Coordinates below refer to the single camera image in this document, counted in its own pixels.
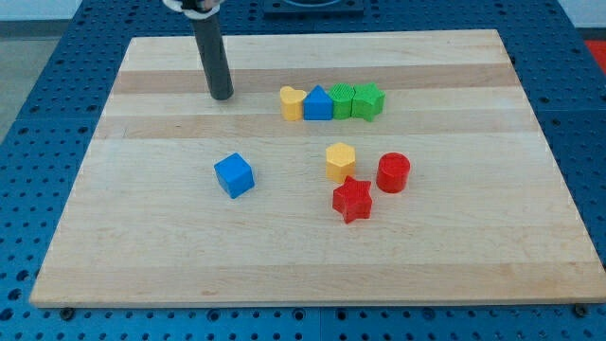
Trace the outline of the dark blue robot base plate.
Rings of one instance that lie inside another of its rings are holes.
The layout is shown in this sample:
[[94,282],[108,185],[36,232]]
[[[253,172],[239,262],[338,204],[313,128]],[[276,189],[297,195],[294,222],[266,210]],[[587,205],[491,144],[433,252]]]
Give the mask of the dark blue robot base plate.
[[265,18],[298,15],[363,14],[365,0],[262,0]]

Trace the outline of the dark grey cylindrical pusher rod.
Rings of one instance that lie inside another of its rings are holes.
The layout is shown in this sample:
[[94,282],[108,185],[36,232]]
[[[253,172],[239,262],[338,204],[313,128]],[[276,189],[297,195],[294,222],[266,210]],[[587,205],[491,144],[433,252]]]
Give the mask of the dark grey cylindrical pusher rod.
[[230,99],[234,93],[228,60],[223,44],[219,14],[202,20],[191,20],[210,96]]

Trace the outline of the white tool mount ring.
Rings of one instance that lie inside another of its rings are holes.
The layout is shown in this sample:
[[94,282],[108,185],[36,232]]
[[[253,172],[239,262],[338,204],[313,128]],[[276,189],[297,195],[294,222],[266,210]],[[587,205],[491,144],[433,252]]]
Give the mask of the white tool mount ring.
[[223,0],[162,0],[162,3],[188,19],[208,19],[219,12]]

